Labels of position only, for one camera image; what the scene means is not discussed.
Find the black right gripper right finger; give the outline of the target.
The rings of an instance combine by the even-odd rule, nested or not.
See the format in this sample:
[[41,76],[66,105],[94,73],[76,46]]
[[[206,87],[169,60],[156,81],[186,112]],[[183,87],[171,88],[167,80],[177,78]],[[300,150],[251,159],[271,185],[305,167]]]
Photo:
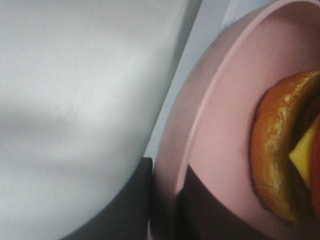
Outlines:
[[189,166],[183,189],[177,199],[175,238],[259,240],[260,232],[220,203]]

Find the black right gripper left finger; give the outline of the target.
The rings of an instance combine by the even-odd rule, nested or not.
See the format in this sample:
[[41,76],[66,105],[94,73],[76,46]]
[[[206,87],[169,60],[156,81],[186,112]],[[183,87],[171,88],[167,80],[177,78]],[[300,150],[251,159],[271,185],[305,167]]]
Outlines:
[[64,240],[146,240],[150,216],[153,162],[140,159],[116,197]]

